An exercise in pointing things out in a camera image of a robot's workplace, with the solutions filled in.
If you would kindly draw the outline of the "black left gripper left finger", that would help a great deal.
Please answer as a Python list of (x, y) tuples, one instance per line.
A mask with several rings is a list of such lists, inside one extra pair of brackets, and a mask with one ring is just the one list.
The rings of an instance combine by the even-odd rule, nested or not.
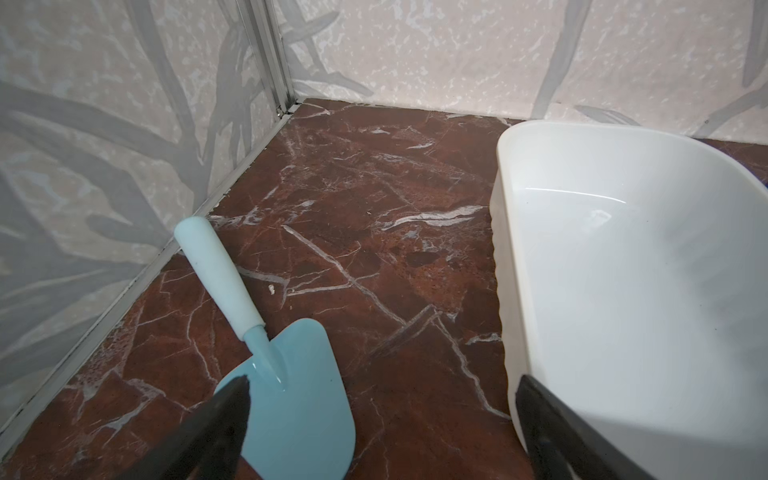
[(120, 479), (232, 479), (251, 406), (244, 376), (209, 401), (124, 472)]

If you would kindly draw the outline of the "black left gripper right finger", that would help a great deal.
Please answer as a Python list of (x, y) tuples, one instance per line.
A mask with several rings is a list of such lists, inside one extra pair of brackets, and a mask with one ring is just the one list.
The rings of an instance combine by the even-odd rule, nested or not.
[(520, 378), (515, 407), (536, 479), (651, 477), (533, 376)]

